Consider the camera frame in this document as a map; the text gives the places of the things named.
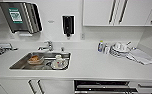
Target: white wall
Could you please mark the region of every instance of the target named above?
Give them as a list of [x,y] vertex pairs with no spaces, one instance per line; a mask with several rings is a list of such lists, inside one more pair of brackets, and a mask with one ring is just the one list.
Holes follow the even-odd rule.
[[[43,30],[32,37],[20,37],[12,34],[7,24],[0,25],[0,41],[14,42],[129,42],[136,46],[145,27],[82,27],[82,0],[24,0],[36,3],[39,9]],[[75,34],[67,40],[63,34],[62,16],[75,16]]]
[[138,48],[152,56],[152,27],[147,27],[143,33]]

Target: wall-mounted dispenser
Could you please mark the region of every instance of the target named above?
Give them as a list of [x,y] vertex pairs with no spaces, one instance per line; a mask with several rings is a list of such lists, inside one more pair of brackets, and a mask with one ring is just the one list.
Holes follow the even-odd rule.
[[42,30],[36,4],[26,2],[0,2],[12,33],[23,31],[31,34]]
[[68,38],[74,34],[74,16],[63,16],[63,29]]

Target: dishwasher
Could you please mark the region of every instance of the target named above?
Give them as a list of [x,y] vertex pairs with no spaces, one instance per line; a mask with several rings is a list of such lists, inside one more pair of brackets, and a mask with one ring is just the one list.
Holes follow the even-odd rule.
[[152,94],[139,93],[128,84],[129,81],[74,80],[75,94]]

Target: faucet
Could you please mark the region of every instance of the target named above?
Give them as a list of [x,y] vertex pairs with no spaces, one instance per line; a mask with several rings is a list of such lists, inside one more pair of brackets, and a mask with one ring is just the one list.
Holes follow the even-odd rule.
[[49,51],[53,51],[53,43],[51,41],[47,41],[44,43],[48,43],[47,47],[39,47],[38,50],[48,49]]

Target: cup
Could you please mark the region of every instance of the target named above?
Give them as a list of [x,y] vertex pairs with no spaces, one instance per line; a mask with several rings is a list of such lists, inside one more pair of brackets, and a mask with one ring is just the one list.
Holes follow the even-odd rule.
[[119,49],[120,49],[120,46],[121,46],[121,43],[117,42],[117,43],[115,44],[115,49],[119,50]]
[[126,51],[127,50],[127,45],[126,44],[121,44],[120,45],[120,51]]

